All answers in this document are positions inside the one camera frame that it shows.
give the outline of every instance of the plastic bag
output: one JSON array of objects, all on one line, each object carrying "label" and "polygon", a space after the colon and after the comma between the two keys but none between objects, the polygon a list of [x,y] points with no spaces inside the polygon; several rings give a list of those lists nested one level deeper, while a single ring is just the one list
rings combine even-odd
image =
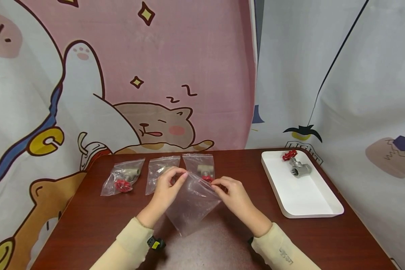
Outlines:
[{"label": "plastic bag", "polygon": [[188,236],[220,202],[221,199],[207,181],[189,172],[176,199],[166,210],[166,216],[181,236]]},{"label": "plastic bag", "polygon": [[186,170],[211,183],[215,179],[215,161],[211,154],[183,154]]},{"label": "plastic bag", "polygon": [[151,159],[148,163],[147,185],[145,195],[154,193],[158,177],[163,174],[168,167],[178,167],[180,156],[163,156],[158,159]]},{"label": "plastic bag", "polygon": [[146,159],[137,159],[114,164],[111,174],[103,183],[101,196],[112,196],[121,192],[129,192],[132,185],[140,177],[141,168]]}]

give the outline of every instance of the hand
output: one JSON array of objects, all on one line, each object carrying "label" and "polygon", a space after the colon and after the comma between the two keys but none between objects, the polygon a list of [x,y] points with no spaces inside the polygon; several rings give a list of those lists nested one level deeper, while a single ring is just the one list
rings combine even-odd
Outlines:
[{"label": "hand", "polygon": [[[225,186],[228,192],[225,193],[217,185]],[[222,176],[212,181],[211,187],[229,210],[251,230],[255,237],[261,237],[271,229],[272,222],[254,206],[242,182]]]},{"label": "hand", "polygon": [[[171,179],[176,174],[182,174],[174,185]],[[173,203],[178,191],[185,183],[188,172],[183,168],[171,167],[157,179],[156,189],[149,204],[136,216],[138,221],[146,228],[153,228],[158,219]]]}]

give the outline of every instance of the plastic tray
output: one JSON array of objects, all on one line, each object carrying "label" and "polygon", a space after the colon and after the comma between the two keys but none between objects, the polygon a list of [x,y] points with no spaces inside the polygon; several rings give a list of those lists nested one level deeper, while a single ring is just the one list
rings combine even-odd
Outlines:
[{"label": "plastic tray", "polygon": [[261,162],[273,188],[282,214],[290,219],[333,217],[344,213],[344,207],[328,187],[309,157],[297,150],[296,159],[312,167],[309,175],[297,178],[291,165],[282,160],[286,151],[265,151]]}]

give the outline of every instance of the cartoon backdrop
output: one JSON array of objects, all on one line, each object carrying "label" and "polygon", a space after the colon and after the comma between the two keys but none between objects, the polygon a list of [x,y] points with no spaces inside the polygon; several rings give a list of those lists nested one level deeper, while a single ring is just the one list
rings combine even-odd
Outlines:
[{"label": "cartoon backdrop", "polygon": [[405,270],[405,0],[265,1],[255,104],[246,147],[309,150]]},{"label": "cartoon backdrop", "polygon": [[245,147],[252,10],[0,0],[0,270],[31,267],[97,157]]}]

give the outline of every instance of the sparkle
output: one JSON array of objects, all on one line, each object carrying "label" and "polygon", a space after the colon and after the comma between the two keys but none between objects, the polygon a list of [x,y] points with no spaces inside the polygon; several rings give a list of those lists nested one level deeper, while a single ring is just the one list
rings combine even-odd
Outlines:
[{"label": "sparkle", "polygon": [[57,0],[57,1],[62,4],[74,6],[75,8],[80,7],[80,5],[78,4],[78,0]]},{"label": "sparkle", "polygon": [[139,79],[138,76],[135,76],[133,80],[131,80],[131,85],[135,86],[137,89],[141,87],[141,85],[144,83],[143,80]]},{"label": "sparkle", "polygon": [[153,12],[153,10],[149,9],[149,7],[143,1],[142,7],[141,7],[140,11],[138,12],[138,17],[140,17],[146,25],[150,26],[153,18],[155,17],[155,13]]}]

